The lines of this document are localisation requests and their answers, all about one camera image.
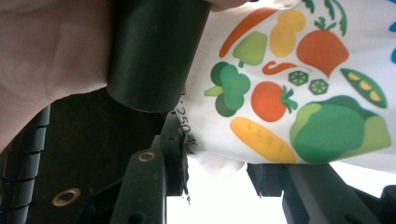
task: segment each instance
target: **white reusable bag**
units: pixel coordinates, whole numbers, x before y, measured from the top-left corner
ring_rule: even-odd
[[[210,14],[176,108],[189,149],[249,163],[366,154],[350,161],[396,173],[395,1],[272,6]]]

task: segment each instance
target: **brass grommet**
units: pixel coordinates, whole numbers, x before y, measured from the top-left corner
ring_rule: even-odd
[[[143,152],[142,154],[139,155],[138,159],[140,161],[152,161],[155,158],[155,153],[154,152]]]
[[[81,194],[81,190],[79,189],[67,189],[56,195],[53,200],[52,204],[57,207],[63,207],[70,203],[73,203]]]

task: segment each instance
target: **green broccoli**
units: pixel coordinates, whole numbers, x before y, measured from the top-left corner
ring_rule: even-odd
[[[205,91],[205,96],[216,96],[216,109],[223,117],[230,117],[242,107],[244,94],[250,89],[250,80],[238,69],[225,62],[217,63],[211,71],[214,87]]]

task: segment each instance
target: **yellow potato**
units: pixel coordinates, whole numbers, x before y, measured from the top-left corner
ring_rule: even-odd
[[[291,54],[296,46],[296,33],[305,27],[305,16],[297,10],[287,10],[277,18],[277,25],[270,35],[270,48],[276,57]]]
[[[246,118],[235,118],[230,123],[233,133],[265,159],[277,163],[295,163],[293,150],[280,137],[260,124]]]

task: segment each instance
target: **black bracket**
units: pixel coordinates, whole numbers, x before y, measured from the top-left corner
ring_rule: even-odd
[[[150,149],[130,159],[111,224],[166,223],[166,196],[188,193],[184,144],[184,131],[176,113],[170,112]]]
[[[396,223],[396,186],[380,199],[348,186],[330,164],[249,164],[259,196],[279,197],[288,223]]]

